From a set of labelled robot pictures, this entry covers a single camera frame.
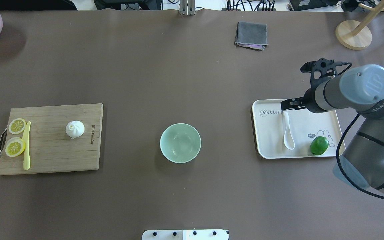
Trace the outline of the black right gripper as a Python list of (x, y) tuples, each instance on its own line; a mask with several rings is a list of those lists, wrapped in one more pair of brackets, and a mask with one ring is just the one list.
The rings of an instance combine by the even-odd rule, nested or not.
[(316, 113), (316, 102), (315, 102), (315, 90), (309, 88), (303, 97), (287, 99), (281, 102), (281, 110), (301, 110), (307, 109), (312, 113)]

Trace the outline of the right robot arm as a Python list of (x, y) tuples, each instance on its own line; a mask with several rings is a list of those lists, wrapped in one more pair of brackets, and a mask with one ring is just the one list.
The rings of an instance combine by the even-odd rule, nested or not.
[(366, 64), (338, 73), (336, 67), (342, 65), (343, 62), (304, 64), (301, 72), (313, 75), (319, 71), (320, 78), (312, 76), (304, 96), (282, 101), (281, 109), (306, 108), (313, 113), (354, 109), (357, 115), (339, 143), (343, 143), (358, 117), (363, 117), (364, 122), (345, 151), (340, 154), (336, 150), (333, 173), (357, 190), (384, 200), (384, 68)]

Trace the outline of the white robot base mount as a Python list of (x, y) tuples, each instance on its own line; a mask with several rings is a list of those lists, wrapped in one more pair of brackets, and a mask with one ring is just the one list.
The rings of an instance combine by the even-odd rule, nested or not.
[(164, 229), (146, 230), (142, 240), (229, 240), (230, 233), (224, 229)]

